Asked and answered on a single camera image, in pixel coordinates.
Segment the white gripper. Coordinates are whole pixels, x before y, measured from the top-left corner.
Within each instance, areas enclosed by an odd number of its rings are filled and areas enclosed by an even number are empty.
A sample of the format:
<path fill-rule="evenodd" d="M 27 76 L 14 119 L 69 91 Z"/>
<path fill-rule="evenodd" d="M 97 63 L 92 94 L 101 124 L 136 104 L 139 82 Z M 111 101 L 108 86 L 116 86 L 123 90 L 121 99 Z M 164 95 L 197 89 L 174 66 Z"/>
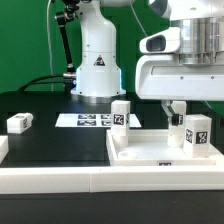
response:
<path fill-rule="evenodd" d="M 162 100 L 169 124 L 179 126 L 171 100 L 224 101 L 224 62 L 182 65 L 174 54 L 145 55 L 136 66 L 135 91 L 141 99 Z"/>

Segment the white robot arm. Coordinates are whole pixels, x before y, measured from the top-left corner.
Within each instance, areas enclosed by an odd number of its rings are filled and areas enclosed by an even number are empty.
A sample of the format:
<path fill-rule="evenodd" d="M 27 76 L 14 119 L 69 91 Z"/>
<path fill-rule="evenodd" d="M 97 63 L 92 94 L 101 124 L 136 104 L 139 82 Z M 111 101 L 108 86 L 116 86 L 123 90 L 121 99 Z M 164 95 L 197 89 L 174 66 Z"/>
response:
<path fill-rule="evenodd" d="M 133 0 L 93 0 L 82 3 L 82 63 L 72 94 L 93 103 L 124 91 L 116 65 L 116 28 L 101 6 L 123 6 Z M 224 0 L 148 0 L 167 29 L 139 43 L 143 56 L 135 72 L 141 99 L 224 101 Z"/>

